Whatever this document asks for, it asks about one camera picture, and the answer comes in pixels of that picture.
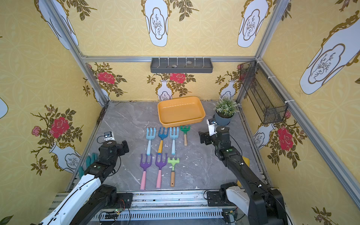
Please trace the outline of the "green rake wooden handle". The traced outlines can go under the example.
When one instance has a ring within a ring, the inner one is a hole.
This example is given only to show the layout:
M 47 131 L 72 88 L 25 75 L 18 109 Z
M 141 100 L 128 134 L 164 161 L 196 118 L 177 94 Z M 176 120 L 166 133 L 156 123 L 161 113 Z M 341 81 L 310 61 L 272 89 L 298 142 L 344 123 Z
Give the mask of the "green rake wooden handle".
M 190 125 L 186 125 L 186 126 L 181 126 L 180 130 L 183 132 L 184 134 L 184 146 L 188 145 L 188 140 L 187 140 L 187 133 L 190 131 Z

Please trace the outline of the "purple rake pink handle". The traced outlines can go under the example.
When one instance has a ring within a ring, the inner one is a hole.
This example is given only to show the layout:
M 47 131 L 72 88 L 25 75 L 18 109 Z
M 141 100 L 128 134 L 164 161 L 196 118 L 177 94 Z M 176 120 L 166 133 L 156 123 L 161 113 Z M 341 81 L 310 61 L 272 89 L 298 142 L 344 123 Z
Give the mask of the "purple rake pink handle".
M 162 183 L 162 168 L 167 165 L 167 153 L 165 156 L 163 156 L 162 153 L 158 154 L 156 156 L 155 165 L 158 167 L 156 188 L 160 189 Z
M 145 186 L 146 186 L 146 172 L 147 169 L 152 165 L 152 157 L 153 155 L 145 155 L 145 161 L 143 162 L 143 154 L 141 154 L 141 162 L 140 162 L 140 167 L 143 169 L 143 173 L 142 173 L 142 179 L 141 179 L 141 185 L 140 185 L 140 190 L 145 190 Z

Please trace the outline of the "light blue hand rake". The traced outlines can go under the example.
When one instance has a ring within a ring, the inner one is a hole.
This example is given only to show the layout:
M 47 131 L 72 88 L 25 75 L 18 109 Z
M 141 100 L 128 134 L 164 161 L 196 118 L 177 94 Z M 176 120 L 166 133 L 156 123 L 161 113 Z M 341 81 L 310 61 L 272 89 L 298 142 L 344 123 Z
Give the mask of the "light blue hand rake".
M 147 156 L 151 154 L 152 140 L 155 139 L 155 136 L 156 136 L 155 127 L 150 127 L 146 129 L 146 139 L 148 140 L 147 151 L 146 151 Z

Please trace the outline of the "orange plastic storage tray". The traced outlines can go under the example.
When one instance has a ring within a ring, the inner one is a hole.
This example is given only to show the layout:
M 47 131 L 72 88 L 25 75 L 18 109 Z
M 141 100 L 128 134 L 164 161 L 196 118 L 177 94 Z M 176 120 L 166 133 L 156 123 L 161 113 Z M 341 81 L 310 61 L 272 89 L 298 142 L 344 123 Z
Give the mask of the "orange plastic storage tray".
M 159 121 L 165 128 L 199 123 L 206 115 L 201 100 L 195 96 L 161 101 L 157 110 Z

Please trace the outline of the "light green small rake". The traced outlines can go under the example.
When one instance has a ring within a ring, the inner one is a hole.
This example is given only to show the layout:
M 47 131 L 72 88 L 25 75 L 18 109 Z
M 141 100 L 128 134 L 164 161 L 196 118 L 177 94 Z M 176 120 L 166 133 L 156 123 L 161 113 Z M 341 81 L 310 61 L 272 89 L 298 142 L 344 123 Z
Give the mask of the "light green small rake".
M 173 157 L 173 158 L 170 158 L 170 157 L 169 157 L 169 158 L 167 159 L 167 162 L 172 165 L 170 187 L 173 188 L 173 187 L 175 187 L 175 166 L 180 163 L 180 159 L 179 159 L 179 158 L 175 158 L 175 157 Z

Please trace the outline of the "dark blue rake yellow handle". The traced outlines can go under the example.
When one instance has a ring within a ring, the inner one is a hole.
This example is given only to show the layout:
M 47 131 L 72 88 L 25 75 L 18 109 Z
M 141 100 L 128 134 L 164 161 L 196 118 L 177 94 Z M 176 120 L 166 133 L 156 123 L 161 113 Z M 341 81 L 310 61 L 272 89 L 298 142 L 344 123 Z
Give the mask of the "dark blue rake yellow handle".
M 164 139 L 167 138 L 169 135 L 169 128 L 161 127 L 158 132 L 158 136 L 160 138 L 160 144 L 158 147 L 157 154 L 162 154 L 163 151 L 163 145 L 164 145 Z

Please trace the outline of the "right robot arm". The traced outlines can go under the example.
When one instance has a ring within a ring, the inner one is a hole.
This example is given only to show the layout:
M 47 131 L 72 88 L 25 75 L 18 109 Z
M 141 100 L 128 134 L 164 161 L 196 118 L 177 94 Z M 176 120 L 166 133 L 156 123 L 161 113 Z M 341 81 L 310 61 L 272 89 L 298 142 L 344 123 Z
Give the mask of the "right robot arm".
M 250 225 L 287 225 L 288 218 L 282 194 L 261 181 L 245 163 L 242 154 L 231 144 L 229 128 L 216 132 L 199 132 L 200 143 L 215 146 L 215 154 L 240 182 L 225 189 L 225 199 L 235 204 Z

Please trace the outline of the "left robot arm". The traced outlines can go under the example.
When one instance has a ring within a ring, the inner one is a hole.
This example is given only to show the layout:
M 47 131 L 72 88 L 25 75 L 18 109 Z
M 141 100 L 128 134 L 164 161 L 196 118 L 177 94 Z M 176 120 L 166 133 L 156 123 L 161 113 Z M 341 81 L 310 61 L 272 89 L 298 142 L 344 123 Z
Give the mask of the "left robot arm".
M 108 140 L 99 147 L 99 157 L 67 197 L 47 216 L 41 225 L 86 225 L 102 209 L 119 202 L 116 187 L 104 184 L 120 156 L 129 152 L 127 141 Z

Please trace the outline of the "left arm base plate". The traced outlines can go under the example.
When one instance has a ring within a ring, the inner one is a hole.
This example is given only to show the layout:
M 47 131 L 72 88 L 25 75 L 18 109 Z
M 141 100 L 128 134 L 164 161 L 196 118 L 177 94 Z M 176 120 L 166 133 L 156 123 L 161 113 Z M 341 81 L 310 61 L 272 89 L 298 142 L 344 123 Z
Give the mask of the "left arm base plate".
M 133 193 L 117 193 L 113 208 L 129 209 L 133 201 Z

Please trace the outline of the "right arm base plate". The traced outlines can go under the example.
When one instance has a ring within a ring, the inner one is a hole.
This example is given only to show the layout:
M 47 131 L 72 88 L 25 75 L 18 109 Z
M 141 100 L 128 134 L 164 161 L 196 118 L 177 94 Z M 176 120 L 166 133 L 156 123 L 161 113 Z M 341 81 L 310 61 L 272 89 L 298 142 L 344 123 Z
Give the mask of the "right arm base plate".
M 222 201 L 220 191 L 205 190 L 203 193 L 203 197 L 207 201 L 209 207 L 225 206 L 224 202 Z

